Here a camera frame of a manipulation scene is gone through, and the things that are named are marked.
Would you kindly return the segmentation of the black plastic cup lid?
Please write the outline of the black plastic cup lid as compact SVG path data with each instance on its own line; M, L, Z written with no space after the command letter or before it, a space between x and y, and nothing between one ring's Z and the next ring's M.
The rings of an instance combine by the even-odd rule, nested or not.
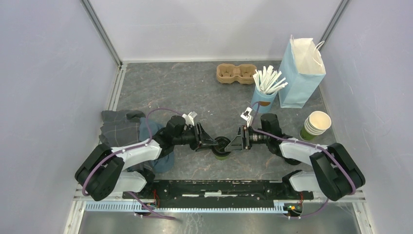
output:
M230 154L230 152L225 152L225 147L230 143L230 140L227 137L218 136L215 138L215 140L218 142L218 151L212 151L215 155Z

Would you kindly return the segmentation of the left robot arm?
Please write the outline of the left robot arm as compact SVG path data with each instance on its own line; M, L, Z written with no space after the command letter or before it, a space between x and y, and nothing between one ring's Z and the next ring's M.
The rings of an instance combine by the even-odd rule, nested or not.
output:
M194 151L209 150L219 145L191 116L172 116L145 141L123 146L97 145L75 173L82 194L101 201L113 192L135 192L140 198L152 195L153 185L139 172L127 169L169 155L176 145L188 145Z

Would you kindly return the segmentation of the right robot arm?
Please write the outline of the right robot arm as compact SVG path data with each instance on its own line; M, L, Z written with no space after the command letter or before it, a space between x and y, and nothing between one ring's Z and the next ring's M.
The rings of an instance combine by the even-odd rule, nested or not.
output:
M365 185L366 179L346 148L340 143L318 145L300 141L282 132L276 114L263 114L261 127L239 127L237 136L225 144L224 152L250 150L254 144L264 144L268 150L291 165L301 163L312 172L293 172L281 186L282 195L294 199L303 191L322 192L329 200L338 201L352 195Z

